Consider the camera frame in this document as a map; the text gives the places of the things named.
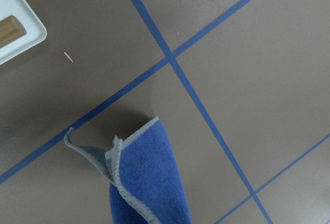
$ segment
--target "blue line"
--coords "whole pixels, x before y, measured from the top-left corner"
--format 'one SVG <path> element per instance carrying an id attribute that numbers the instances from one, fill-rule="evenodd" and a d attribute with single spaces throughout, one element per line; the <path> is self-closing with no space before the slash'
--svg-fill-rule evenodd
<path id="1" fill-rule="evenodd" d="M 267 187 L 270 183 L 272 183 L 275 179 L 277 179 L 279 176 L 281 176 L 283 173 L 285 173 L 287 170 L 289 170 L 293 165 L 295 165 L 298 161 L 300 161 L 303 157 L 311 153 L 314 149 L 316 149 L 318 146 L 320 146 L 322 143 L 324 143 L 328 138 L 330 137 L 330 134 L 325 136 L 322 140 L 317 142 L 314 146 L 312 146 L 309 150 L 304 152 L 301 156 L 299 156 L 297 159 L 295 159 L 292 163 L 290 163 L 288 166 L 286 166 L 283 170 L 281 170 L 278 174 L 276 174 L 273 178 L 271 178 L 268 182 L 266 182 L 263 186 L 261 186 L 258 190 L 256 190 L 256 194 L 258 194 L 261 190 L 263 190 L 265 187 Z"/>
<path id="2" fill-rule="evenodd" d="M 159 47 L 165 54 L 165 56 L 168 56 L 171 54 L 171 50 L 168 47 L 167 43 L 165 42 L 163 36 L 161 35 L 160 31 L 158 30 L 156 24 L 154 23 L 153 19 L 149 15 L 147 9 L 145 8 L 143 2 L 141 0 L 131 0 L 134 4 L 135 8 L 139 12 L 141 18 L 143 19 L 144 23 L 148 27 L 149 31 L 154 36 L 156 42 L 158 43 Z"/>
<path id="3" fill-rule="evenodd" d="M 265 219 L 267 220 L 268 223 L 273 223 L 271 218 L 269 217 L 267 211 L 265 210 L 262 203 L 260 202 L 258 196 L 254 193 L 254 190 L 253 190 L 252 186 L 250 185 L 248 179 L 246 178 L 244 172 L 242 171 L 241 167 L 239 166 L 237 160 L 235 159 L 233 153 L 231 152 L 231 150 L 227 146 L 226 142 L 222 138 L 221 133 L 218 131 L 218 129 L 217 129 L 216 125 L 214 124 L 212 118 L 208 114 L 206 108 L 204 107 L 203 103 L 201 102 L 201 100 L 198 97 L 197 93 L 195 92 L 194 88 L 190 84 L 187 76 L 185 75 L 184 71 L 180 67 L 179 63 L 176 60 L 172 60 L 170 62 L 170 64 L 173 67 L 173 70 L 177 74 L 178 78 L 180 79 L 181 83 L 183 84 L 183 86 L 187 90 L 188 94 L 190 95 L 190 98 L 193 100 L 196 107 L 200 111 L 200 113 L 203 116 L 204 120 L 206 121 L 207 125 L 211 129 L 212 133 L 214 134 L 214 136 L 218 140 L 218 142 L 221 145 L 222 149 L 224 150 L 224 152 L 228 156 L 230 162 L 234 166 L 234 168 L 235 168 L 236 172 L 238 173 L 239 177 L 241 178 L 241 180 L 245 184 L 246 188 L 249 190 L 250 194 L 252 195 L 252 197 L 255 200 L 256 204 L 260 208 L 260 211 L 264 215 Z"/>
<path id="4" fill-rule="evenodd" d="M 198 42 L 201 38 L 203 38 L 205 35 L 207 35 L 209 32 L 211 32 L 214 28 L 216 28 L 218 25 L 223 23 L 229 17 L 231 17 L 234 13 L 236 13 L 239 9 L 241 9 L 243 6 L 245 6 L 250 1 L 251 0 L 240 0 L 239 2 L 234 4 L 232 7 L 227 9 L 222 15 L 217 17 L 215 20 L 213 20 L 211 23 L 209 23 L 206 27 L 204 27 L 201 31 L 196 33 L 193 37 L 191 37 L 189 40 L 187 40 L 185 43 L 183 43 L 181 46 L 179 46 L 177 49 L 175 49 L 173 51 L 173 56 L 177 57 L 180 54 L 182 54 L 189 47 L 191 47 L 193 44 Z"/>
<path id="5" fill-rule="evenodd" d="M 127 84 L 125 87 L 120 89 L 118 92 L 113 94 L 111 97 L 106 99 L 104 102 L 99 104 L 97 107 L 95 107 L 93 110 L 85 114 L 83 117 L 78 119 L 76 122 L 71 124 L 69 127 L 73 127 L 74 129 L 78 129 L 85 123 L 87 123 L 89 120 L 97 116 L 100 112 L 108 108 L 110 105 L 115 103 L 117 100 L 119 100 L 121 97 L 123 97 L 125 94 L 127 94 L 129 91 L 133 90 L 136 86 L 147 80 L 149 77 L 151 77 L 153 74 L 158 72 L 160 69 L 162 69 L 165 65 L 169 63 L 169 58 L 163 58 L 158 63 L 156 63 L 154 66 L 149 68 L 146 72 L 135 78 L 132 82 Z M 60 141 L 63 140 L 64 135 L 69 130 L 69 127 L 62 130 L 59 134 L 54 136 L 52 139 L 50 139 L 48 142 L 46 142 L 44 145 L 36 149 L 34 152 L 29 154 L 27 157 L 25 157 L 23 160 L 18 162 L 15 166 L 4 172 L 2 175 L 0 175 L 0 184 L 4 183 L 7 179 L 12 177 L 14 174 L 18 173 L 20 170 L 22 170 L 25 166 L 27 166 L 29 163 L 37 159 L 39 156 L 47 152 L 49 149 L 54 147 L 56 144 L 58 144 Z"/>
<path id="6" fill-rule="evenodd" d="M 224 219 L 226 219 L 229 215 L 231 215 L 234 211 L 236 211 L 239 207 L 241 207 L 243 204 L 245 204 L 247 201 L 249 201 L 252 198 L 252 195 L 249 195 L 247 198 L 245 198 L 243 201 L 241 201 L 238 205 L 233 207 L 231 210 L 229 210 L 224 216 L 222 216 L 219 220 L 217 220 L 214 224 L 219 224 Z"/>

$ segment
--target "white scratch mark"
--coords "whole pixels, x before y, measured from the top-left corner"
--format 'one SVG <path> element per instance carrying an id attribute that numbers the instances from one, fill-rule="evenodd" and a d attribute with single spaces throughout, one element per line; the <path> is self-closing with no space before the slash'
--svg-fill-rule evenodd
<path id="1" fill-rule="evenodd" d="M 66 52 L 64 52 L 64 55 L 73 63 L 72 59 L 70 58 L 70 56 Z"/>

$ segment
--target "microfiber cloth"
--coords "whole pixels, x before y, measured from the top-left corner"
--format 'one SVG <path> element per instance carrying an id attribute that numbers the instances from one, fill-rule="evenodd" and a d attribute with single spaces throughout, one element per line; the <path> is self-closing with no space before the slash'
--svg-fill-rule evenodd
<path id="1" fill-rule="evenodd" d="M 192 223 L 169 137 L 154 117 L 129 138 L 115 137 L 114 147 L 65 143 L 85 156 L 110 180 L 110 207 L 114 224 Z"/>

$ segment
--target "white tray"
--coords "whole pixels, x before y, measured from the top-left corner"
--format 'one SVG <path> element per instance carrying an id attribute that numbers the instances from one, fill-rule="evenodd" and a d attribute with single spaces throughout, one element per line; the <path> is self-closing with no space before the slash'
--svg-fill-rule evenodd
<path id="1" fill-rule="evenodd" d="M 0 0 L 0 21 L 14 15 L 26 35 L 0 48 L 0 65 L 43 41 L 47 31 L 25 0 Z"/>

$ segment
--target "wooden handle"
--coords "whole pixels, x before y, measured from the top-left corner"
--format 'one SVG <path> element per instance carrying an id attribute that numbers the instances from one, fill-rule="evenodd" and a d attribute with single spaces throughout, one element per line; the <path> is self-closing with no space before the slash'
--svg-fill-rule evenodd
<path id="1" fill-rule="evenodd" d="M 13 15 L 0 21 L 0 48 L 25 35 L 23 25 Z"/>

